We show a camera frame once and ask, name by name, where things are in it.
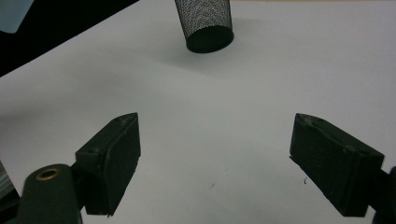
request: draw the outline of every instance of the cylindrical object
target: cylindrical object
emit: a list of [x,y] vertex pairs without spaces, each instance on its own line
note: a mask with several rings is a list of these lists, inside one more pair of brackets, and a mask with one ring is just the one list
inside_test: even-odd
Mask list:
[[230,0],[175,0],[187,48],[208,53],[233,42]]
[[46,166],[26,178],[16,224],[36,223],[82,223],[69,166]]

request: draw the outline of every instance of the black mesh cup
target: black mesh cup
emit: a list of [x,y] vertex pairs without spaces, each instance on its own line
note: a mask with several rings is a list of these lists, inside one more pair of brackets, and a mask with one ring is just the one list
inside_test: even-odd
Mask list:
[[187,49],[208,53],[233,42],[230,0],[175,0]]

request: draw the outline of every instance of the white table surface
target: white table surface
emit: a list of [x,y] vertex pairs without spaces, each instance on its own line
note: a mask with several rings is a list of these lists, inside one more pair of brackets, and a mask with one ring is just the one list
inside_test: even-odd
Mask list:
[[232,2],[235,39],[194,54],[172,0],[142,0],[0,78],[0,156],[26,176],[139,113],[142,157],[114,217],[84,223],[371,223],[289,158],[295,113],[396,165],[396,2]]

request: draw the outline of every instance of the dark green plastic part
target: dark green plastic part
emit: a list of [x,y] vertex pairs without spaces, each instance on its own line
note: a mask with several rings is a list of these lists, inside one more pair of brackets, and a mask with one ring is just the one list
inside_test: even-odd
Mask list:
[[26,178],[14,223],[82,223],[69,166],[46,166]]
[[111,120],[76,152],[84,176],[84,204],[90,215],[114,215],[140,157],[137,114]]
[[364,217],[384,155],[324,119],[297,114],[290,157],[344,217]]
[[233,30],[226,26],[210,26],[187,38],[187,49],[195,53],[210,53],[224,49],[233,42]]

